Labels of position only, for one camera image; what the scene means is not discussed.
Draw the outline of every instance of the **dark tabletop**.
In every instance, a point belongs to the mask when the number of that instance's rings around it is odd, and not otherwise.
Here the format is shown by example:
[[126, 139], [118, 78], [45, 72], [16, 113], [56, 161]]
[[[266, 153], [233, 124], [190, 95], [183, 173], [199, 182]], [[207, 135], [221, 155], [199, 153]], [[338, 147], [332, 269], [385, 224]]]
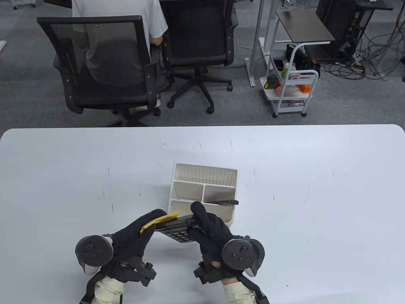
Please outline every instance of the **dark tabletop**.
[[356, 3], [361, 7], [367, 7], [369, 9], [381, 9], [384, 11], [392, 11], [394, 7], [388, 0], [377, 0], [370, 2], [370, 0], [356, 0]]
[[314, 10], [278, 11], [277, 16], [294, 43], [335, 40]]

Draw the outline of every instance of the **yellow sponge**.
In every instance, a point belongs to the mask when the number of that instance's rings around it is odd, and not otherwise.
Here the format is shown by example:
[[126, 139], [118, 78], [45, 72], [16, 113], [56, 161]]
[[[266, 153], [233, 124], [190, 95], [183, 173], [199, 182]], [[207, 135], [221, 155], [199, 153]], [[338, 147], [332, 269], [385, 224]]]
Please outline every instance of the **yellow sponge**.
[[179, 213], [175, 211], [175, 212], [172, 212], [172, 213], [170, 213], [170, 214], [168, 214], [168, 215], [164, 215], [164, 216], [158, 217], [158, 218], [154, 219], [153, 221], [147, 223], [145, 226], [143, 226], [139, 234], [142, 234], [142, 232], [143, 232], [147, 227], [150, 227], [150, 226], [152, 226], [153, 224], [162, 223], [162, 222], [167, 222], [167, 221], [170, 221], [170, 220], [175, 219], [175, 218], [178, 217], [178, 216], [179, 216]]

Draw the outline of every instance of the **chair base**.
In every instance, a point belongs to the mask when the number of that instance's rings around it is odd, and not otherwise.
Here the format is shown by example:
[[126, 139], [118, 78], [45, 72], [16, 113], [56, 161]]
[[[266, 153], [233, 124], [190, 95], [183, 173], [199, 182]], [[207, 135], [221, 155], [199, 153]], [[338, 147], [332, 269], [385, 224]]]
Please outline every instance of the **chair base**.
[[181, 95], [183, 95], [185, 92], [187, 92], [191, 87], [198, 85], [204, 94], [205, 98], [209, 102], [209, 107], [207, 108], [207, 113], [212, 114], [214, 113], [215, 107], [214, 107], [214, 101], [211, 98], [211, 95], [209, 94], [205, 82], [210, 82], [210, 83], [227, 83], [228, 87], [226, 88], [228, 91], [233, 90], [232, 86], [232, 80], [230, 79], [225, 79], [225, 78], [220, 78], [220, 77], [211, 77], [208, 75], [203, 74], [204, 68], [196, 68], [194, 69], [195, 73], [194, 75], [190, 74], [183, 74], [183, 73], [170, 73], [170, 76], [172, 77], [177, 77], [180, 79], [186, 79], [188, 80], [188, 83], [186, 83], [180, 90], [178, 90], [171, 98], [170, 101], [167, 103], [167, 107], [169, 109], [172, 109], [175, 106], [175, 100], [179, 98]]
[[153, 112], [154, 116], [160, 116], [160, 109], [158, 107], [151, 110], [137, 111], [133, 114], [129, 112], [128, 108], [111, 110], [113, 114], [119, 114], [122, 120], [109, 124], [107, 127], [144, 127], [148, 126], [139, 121], [142, 117], [145, 117], [149, 113]]

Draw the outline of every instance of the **chair armrest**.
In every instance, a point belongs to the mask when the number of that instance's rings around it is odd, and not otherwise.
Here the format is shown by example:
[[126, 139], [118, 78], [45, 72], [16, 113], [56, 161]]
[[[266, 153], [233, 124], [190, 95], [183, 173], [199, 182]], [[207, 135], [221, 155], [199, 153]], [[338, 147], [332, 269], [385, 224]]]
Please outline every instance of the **chair armrest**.
[[147, 64], [146, 66], [159, 63], [160, 63], [160, 47], [151, 44], [151, 63]]
[[231, 25], [225, 30], [226, 32], [226, 63], [224, 63], [224, 66], [228, 66], [232, 64], [234, 60], [234, 45], [233, 45], [233, 32], [235, 27], [239, 24], [238, 22], [238, 16], [236, 15], [236, 9], [235, 6], [232, 7], [232, 14], [231, 14]]
[[158, 67], [160, 66], [160, 47], [151, 44], [151, 62], [145, 65], [143, 68], [146, 95], [148, 99], [147, 108], [153, 109], [158, 102], [158, 90], [156, 87], [156, 74], [158, 73]]
[[171, 63], [171, 51], [170, 51], [170, 37], [169, 31], [167, 30], [163, 34], [163, 42], [162, 42], [162, 56], [163, 56], [163, 65], [167, 71], [172, 70], [172, 63]]
[[238, 16], [237, 16], [237, 14], [236, 14], [236, 8], [235, 8], [235, 6], [233, 6], [233, 8], [232, 8], [231, 21], [232, 21], [232, 26], [231, 26], [231, 28], [235, 28], [235, 27], [238, 26], [239, 21], [238, 21]]
[[58, 55], [55, 55], [55, 58], [53, 60], [53, 67], [59, 71], [60, 76], [62, 78], [66, 106], [72, 112], [82, 114], [84, 109], [82, 107], [76, 106], [75, 104], [76, 100], [76, 93], [74, 87], [75, 79], [73, 78], [72, 71], [60, 64]]

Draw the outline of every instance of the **white t-shirt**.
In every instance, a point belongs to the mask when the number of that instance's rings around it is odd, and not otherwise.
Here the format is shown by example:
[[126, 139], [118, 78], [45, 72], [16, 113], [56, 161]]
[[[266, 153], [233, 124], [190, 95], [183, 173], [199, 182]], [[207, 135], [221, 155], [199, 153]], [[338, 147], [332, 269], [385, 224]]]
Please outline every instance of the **white t-shirt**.
[[[142, 16], [150, 50], [149, 37], [159, 38], [167, 30], [159, 0], [72, 0], [73, 17], [131, 15]], [[127, 86], [143, 80], [133, 24], [75, 25], [73, 29], [88, 34], [86, 65], [98, 82]]]

